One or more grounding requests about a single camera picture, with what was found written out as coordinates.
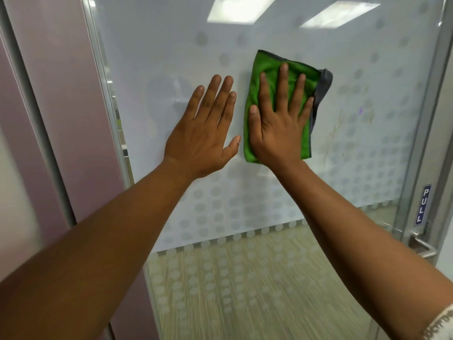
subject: pull sign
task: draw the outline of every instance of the pull sign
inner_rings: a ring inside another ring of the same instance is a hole
[[[423,222],[424,212],[426,211],[426,205],[428,204],[429,193],[433,184],[423,186],[422,197],[420,198],[419,209],[417,211],[417,217],[415,219],[415,225],[420,225]]]

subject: ceiling light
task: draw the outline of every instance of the ceiling light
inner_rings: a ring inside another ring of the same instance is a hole
[[[303,28],[338,28],[371,11],[380,4],[367,2],[337,1],[304,23]]]
[[[207,22],[253,24],[275,0],[214,0]]]

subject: microfiber cloth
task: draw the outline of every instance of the microfiber cloth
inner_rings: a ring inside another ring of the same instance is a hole
[[[333,75],[327,70],[318,70],[305,63],[290,61],[286,58],[279,57],[273,53],[258,50],[253,62],[252,77],[250,79],[249,94],[246,101],[246,111],[244,115],[244,156],[247,162],[260,163],[255,157],[250,146],[249,138],[249,109],[252,105],[258,105],[258,90],[260,88],[260,74],[266,73],[267,81],[270,89],[270,99],[275,111],[275,92],[277,91],[277,81],[279,68],[282,63],[288,64],[288,95],[291,98],[294,88],[296,86],[297,78],[300,74],[306,75],[305,93],[303,95],[303,105],[309,97],[314,97],[313,109],[311,111],[309,121],[303,129],[302,134],[302,150],[300,153],[301,159],[308,159],[311,157],[311,133],[313,131],[314,123],[316,121],[316,114],[321,100],[327,94],[330,86],[332,85]]]

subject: glass panel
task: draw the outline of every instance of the glass panel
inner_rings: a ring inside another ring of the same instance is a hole
[[[192,91],[215,73],[232,75],[238,92],[227,142],[242,134],[253,59],[264,49],[333,72],[307,162],[391,230],[443,0],[355,1],[374,5],[354,5],[342,22],[354,9],[368,12],[340,26],[338,10],[307,22],[332,0],[90,0],[133,179],[160,162]],[[295,203],[241,152],[189,188],[148,266],[165,339],[363,339],[368,332],[370,316]]]

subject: person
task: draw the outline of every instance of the person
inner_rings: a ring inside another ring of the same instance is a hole
[[[2,339],[101,334],[189,185],[238,152],[240,136],[223,148],[236,93],[227,76],[217,95],[221,81],[215,75],[204,97],[203,86],[195,89],[154,171],[1,282]],[[300,159],[313,105],[310,97],[299,115],[304,82],[301,75],[289,101],[288,66],[282,64],[274,111],[266,76],[260,75],[259,104],[249,112],[254,153],[300,207],[348,290],[390,338],[451,339],[453,283]]]

